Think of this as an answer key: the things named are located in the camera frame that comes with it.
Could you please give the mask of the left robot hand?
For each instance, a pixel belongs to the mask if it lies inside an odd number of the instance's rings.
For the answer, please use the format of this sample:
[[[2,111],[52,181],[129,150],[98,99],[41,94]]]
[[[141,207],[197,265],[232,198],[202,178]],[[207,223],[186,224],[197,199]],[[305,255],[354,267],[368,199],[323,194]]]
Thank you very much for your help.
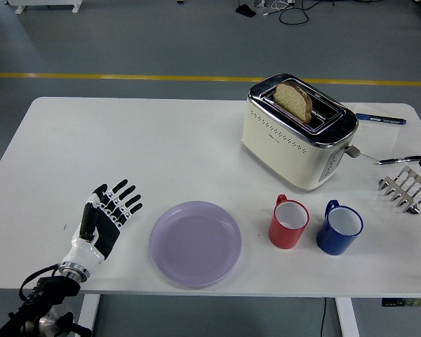
[[[72,248],[60,263],[61,274],[75,274],[84,282],[109,257],[123,225],[142,208],[135,190],[124,179],[112,188],[103,184],[92,192],[72,237]]]

